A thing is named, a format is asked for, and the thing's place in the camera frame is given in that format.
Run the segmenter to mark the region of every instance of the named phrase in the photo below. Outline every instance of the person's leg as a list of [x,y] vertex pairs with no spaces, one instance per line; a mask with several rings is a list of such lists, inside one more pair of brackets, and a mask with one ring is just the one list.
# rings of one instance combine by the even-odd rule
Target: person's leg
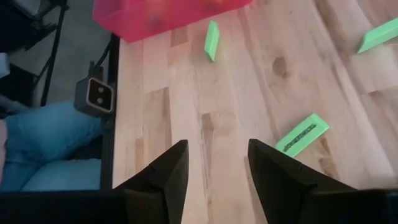
[[50,162],[41,167],[22,191],[99,190],[101,160]]
[[56,103],[6,118],[7,145],[31,148],[32,156],[45,164],[71,155],[101,134],[101,120],[77,111],[72,101]]
[[6,163],[0,191],[20,190],[44,164],[64,159],[101,133],[101,121],[57,103],[6,119]]

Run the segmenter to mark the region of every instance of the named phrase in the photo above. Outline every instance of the wood knot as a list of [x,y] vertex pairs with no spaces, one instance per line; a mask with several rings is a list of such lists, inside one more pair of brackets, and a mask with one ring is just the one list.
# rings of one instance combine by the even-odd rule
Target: wood knot
[[286,60],[284,57],[277,57],[272,64],[272,71],[274,71],[275,75],[280,76],[282,78],[288,78],[289,73],[287,72]]

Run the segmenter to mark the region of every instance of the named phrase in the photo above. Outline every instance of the wooden table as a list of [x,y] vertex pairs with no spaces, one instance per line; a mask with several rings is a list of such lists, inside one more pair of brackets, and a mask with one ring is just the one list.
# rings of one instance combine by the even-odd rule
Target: wooden table
[[[264,223],[248,139],[274,145],[312,113],[330,130],[297,156],[359,189],[398,173],[398,43],[362,55],[396,0],[258,0],[127,44],[119,53],[113,186],[189,140],[182,223]],[[203,51],[210,19],[216,63]]]

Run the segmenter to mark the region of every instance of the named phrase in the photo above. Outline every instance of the wood grain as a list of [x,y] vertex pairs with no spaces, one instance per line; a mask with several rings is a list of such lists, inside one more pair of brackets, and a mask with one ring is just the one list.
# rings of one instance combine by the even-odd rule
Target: wood grain
[[[113,186],[188,139],[183,223],[265,223],[248,139],[273,146],[312,113],[330,130],[297,160],[359,189],[396,186],[398,47],[355,51],[397,16],[393,0],[258,0],[122,41]],[[211,19],[221,31],[215,63],[203,51]]]

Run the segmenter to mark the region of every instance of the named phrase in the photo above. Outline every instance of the green domino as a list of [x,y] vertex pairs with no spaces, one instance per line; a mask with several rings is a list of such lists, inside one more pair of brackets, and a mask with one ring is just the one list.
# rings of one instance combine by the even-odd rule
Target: green domino
[[324,120],[312,114],[283,137],[275,148],[290,157],[295,157],[328,129],[329,125]]
[[398,36],[398,18],[395,18],[373,30],[367,32],[358,49],[358,54],[365,52],[387,40]]
[[220,30],[218,29],[218,25],[215,21],[210,21],[206,35],[205,52],[213,62],[216,60],[219,39]]

